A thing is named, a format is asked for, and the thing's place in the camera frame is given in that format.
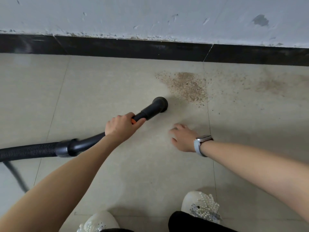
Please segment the black cord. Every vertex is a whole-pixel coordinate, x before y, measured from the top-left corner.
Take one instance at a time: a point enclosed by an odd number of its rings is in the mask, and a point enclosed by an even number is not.
[[[29,191],[29,188],[27,187],[25,181],[22,179],[20,173],[18,170],[11,164],[10,161],[4,161],[3,164],[10,170],[10,172],[13,174],[15,179],[17,180],[18,185],[22,189],[23,192]]]

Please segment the beige tiled floor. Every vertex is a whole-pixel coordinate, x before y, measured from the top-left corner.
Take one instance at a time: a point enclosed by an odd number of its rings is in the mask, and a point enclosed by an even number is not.
[[[201,81],[208,102],[188,102],[157,78],[179,72]],[[175,150],[167,131],[181,121],[201,134],[211,130],[218,140],[308,161],[308,75],[306,67],[294,66],[0,54],[0,148],[88,137],[102,132],[111,117],[139,112],[163,96],[167,112],[106,160],[62,231],[75,231],[91,214],[107,209],[122,227],[167,231],[169,215],[195,189],[214,195],[231,228],[307,231],[293,211],[220,164]],[[13,164],[31,187],[68,160]],[[22,192],[2,164],[0,175],[3,214]]]

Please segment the black vacuum wand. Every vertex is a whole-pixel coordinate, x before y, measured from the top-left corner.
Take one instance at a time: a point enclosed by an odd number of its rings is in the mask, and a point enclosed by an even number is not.
[[[168,101],[164,97],[157,97],[152,101],[152,104],[132,117],[132,123],[136,123],[141,118],[149,120],[167,109]],[[105,133],[100,133],[84,140],[72,139],[54,143],[4,148],[0,149],[0,162],[53,156],[77,156],[79,153],[91,148],[104,136]]]

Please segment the white sneaker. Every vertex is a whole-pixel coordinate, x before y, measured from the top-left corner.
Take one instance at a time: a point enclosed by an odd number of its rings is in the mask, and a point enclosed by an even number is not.
[[[77,232],[100,232],[104,229],[120,228],[116,219],[108,211],[92,215],[85,224],[80,224]]]
[[[218,209],[219,204],[214,201],[212,195],[206,195],[199,191],[187,193],[181,206],[182,212],[220,224],[222,218],[218,213]]]

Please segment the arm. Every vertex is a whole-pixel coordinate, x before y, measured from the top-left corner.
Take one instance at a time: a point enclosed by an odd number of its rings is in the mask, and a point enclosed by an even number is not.
[[[106,136],[28,191],[1,219],[4,231],[58,231],[82,199],[109,154],[146,121],[133,113],[107,122]]]
[[[197,133],[176,124],[170,132],[180,151],[195,152]],[[275,196],[309,222],[309,166],[272,152],[240,144],[207,141],[202,152],[235,174]]]

